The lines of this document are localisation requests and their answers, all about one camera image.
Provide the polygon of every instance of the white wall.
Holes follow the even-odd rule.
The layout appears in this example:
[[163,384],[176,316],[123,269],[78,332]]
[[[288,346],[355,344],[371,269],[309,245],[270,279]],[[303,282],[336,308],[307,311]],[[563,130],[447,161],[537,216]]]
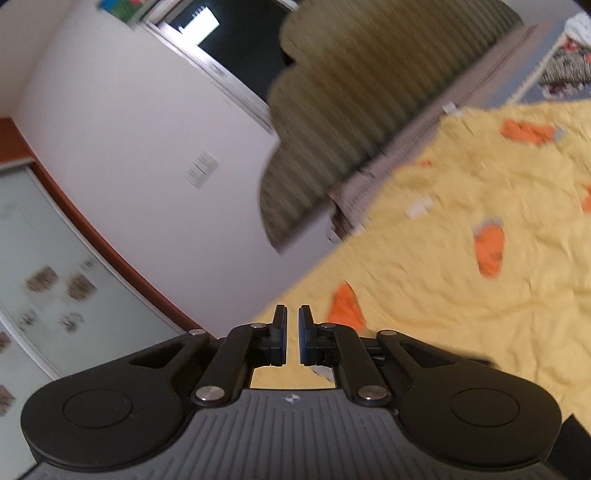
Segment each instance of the white wall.
[[[152,34],[82,0],[14,116],[36,155],[111,245],[215,335],[262,310],[333,248],[322,215],[282,255],[258,188],[276,137]],[[220,167],[185,178],[208,150]]]
[[9,0],[0,8],[0,118],[10,116],[47,44],[77,0]]
[[526,25],[572,17],[581,11],[573,0],[504,0],[504,2],[520,14]]

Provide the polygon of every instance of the circular joint cap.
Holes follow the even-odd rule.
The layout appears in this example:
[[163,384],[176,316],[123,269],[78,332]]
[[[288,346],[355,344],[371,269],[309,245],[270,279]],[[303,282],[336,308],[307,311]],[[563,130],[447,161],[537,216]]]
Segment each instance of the circular joint cap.
[[382,400],[386,398],[388,391],[378,385],[366,385],[361,387],[357,394],[364,400]]
[[195,392],[195,396],[202,401],[221,400],[225,394],[226,392],[223,388],[216,387],[215,385],[201,387]]
[[124,393],[104,388],[86,390],[64,405],[64,417],[83,429],[117,425],[131,413],[133,402]]

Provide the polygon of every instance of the floral pillow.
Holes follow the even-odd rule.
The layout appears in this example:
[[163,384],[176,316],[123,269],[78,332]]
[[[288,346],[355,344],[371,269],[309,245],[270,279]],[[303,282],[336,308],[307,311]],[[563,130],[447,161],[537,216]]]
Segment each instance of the floral pillow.
[[540,85],[591,82],[591,50],[570,38],[548,63]]

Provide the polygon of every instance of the wall switch panel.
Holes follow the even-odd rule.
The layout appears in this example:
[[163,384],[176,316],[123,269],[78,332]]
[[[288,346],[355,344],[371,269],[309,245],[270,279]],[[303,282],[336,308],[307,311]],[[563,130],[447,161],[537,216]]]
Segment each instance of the wall switch panel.
[[185,178],[190,181],[195,188],[200,189],[218,167],[219,162],[208,152],[203,152],[197,161],[189,167],[188,172],[185,174]]

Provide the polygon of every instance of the wooden trim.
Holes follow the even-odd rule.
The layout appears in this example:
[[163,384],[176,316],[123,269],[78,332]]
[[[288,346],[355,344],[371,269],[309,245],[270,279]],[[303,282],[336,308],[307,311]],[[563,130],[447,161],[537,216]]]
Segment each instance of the wooden trim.
[[32,157],[35,162],[31,165],[33,173],[37,176],[43,187],[47,190],[57,206],[68,217],[76,229],[88,240],[88,242],[104,257],[105,260],[117,270],[117,272],[144,296],[154,307],[176,323],[182,329],[188,331],[201,328],[191,320],[169,299],[162,295],[150,282],[140,275],[117,251],[103,238],[103,236],[80,213],[75,205],[59,188],[49,172],[41,165],[38,158],[22,137],[17,126],[10,118],[0,119],[0,163],[16,160],[18,158]]

